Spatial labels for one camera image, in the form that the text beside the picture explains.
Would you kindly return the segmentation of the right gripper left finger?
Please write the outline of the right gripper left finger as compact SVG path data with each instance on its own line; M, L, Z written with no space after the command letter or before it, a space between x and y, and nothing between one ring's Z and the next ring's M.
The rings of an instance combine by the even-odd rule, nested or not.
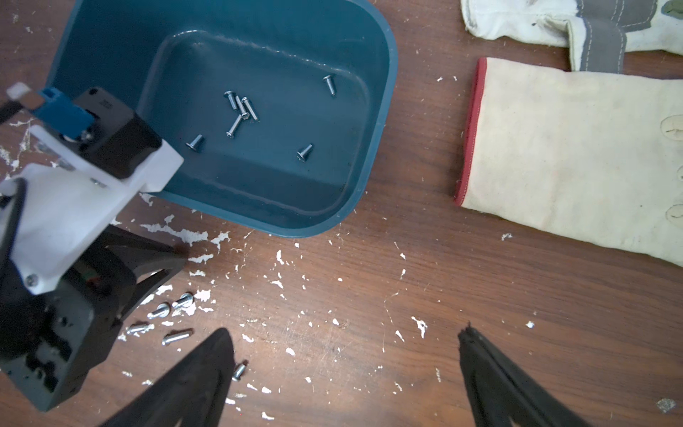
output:
M219 328L105 426L216 426L236 367L229 331Z

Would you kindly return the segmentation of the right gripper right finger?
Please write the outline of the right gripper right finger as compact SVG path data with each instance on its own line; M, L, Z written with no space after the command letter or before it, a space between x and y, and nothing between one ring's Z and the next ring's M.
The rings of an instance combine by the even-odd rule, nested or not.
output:
M473 327L458 334L460 366L478 426L586 426Z

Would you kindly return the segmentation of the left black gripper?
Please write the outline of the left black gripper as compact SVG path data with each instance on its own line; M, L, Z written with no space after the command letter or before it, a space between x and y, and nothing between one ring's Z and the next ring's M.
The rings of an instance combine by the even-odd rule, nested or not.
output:
M1 262L1 369L31 404L49 411L79 392L125 320L186 263L154 240L108 227L60 278L34 295L14 262Z

